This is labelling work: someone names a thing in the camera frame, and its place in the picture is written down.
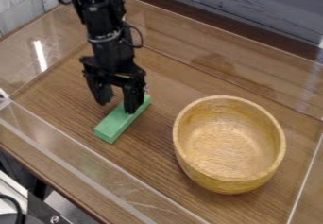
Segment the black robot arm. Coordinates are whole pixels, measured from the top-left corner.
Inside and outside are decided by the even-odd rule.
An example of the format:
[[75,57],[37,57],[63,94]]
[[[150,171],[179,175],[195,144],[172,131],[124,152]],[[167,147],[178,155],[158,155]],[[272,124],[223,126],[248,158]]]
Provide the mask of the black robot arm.
[[87,29],[87,40],[94,55],[83,56],[83,76],[96,102],[108,103],[114,97],[112,86],[123,89],[124,110],[134,114],[144,103],[146,70],[135,63],[135,43],[131,30],[140,30],[126,20],[124,0],[59,0],[72,4]]

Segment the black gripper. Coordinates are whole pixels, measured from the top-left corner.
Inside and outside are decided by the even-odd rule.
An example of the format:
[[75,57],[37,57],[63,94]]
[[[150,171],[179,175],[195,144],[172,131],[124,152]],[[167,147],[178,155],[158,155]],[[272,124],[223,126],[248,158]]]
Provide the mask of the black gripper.
[[124,86],[126,113],[135,114],[144,103],[146,70],[135,62],[135,50],[142,47],[132,40],[130,28],[90,30],[87,40],[94,55],[83,56],[83,75],[90,91],[100,105],[114,96],[111,85]]

